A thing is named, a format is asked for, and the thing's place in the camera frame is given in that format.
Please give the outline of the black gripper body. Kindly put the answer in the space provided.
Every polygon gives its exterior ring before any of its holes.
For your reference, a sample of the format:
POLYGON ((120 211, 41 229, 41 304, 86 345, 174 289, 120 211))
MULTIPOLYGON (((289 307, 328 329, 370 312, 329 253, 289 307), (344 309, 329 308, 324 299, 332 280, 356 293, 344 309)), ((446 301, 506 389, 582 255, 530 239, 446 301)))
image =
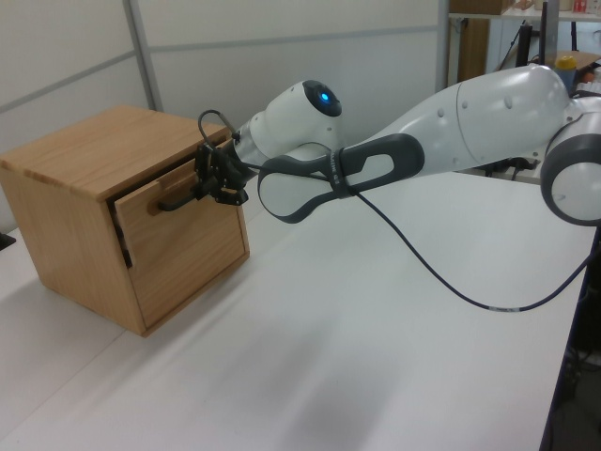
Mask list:
POLYGON ((219 180, 227 189, 243 189, 257 175, 256 170, 240 160, 233 143, 217 148, 216 166, 219 180))

